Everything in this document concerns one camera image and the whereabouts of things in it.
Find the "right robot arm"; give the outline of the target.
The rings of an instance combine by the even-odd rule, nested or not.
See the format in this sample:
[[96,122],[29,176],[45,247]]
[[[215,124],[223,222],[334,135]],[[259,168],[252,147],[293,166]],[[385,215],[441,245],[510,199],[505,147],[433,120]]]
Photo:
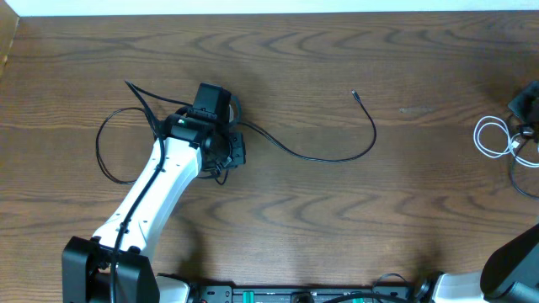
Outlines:
[[[509,119],[484,116],[475,125],[473,142],[486,157],[510,155],[508,176],[521,195],[537,200],[536,194],[521,188],[516,180],[516,166],[537,169],[538,164],[520,155],[530,142],[538,142],[538,82],[530,82],[509,103],[511,116],[520,121],[510,128]],[[506,138],[503,151],[488,149],[480,140],[483,129],[495,126]],[[483,269],[468,274],[437,274],[413,287],[409,302],[523,302],[538,301],[538,226],[520,234],[496,250]]]

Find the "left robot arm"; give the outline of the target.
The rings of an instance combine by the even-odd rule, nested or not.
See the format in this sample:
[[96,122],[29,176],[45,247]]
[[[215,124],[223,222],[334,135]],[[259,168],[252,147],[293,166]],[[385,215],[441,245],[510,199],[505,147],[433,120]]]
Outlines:
[[152,130],[152,153],[112,216],[89,239],[72,237],[61,256],[65,302],[187,302],[189,284],[155,274],[152,259],[180,196],[196,178],[224,183],[245,163],[241,107],[225,88],[201,83],[195,101],[165,120],[139,107]]

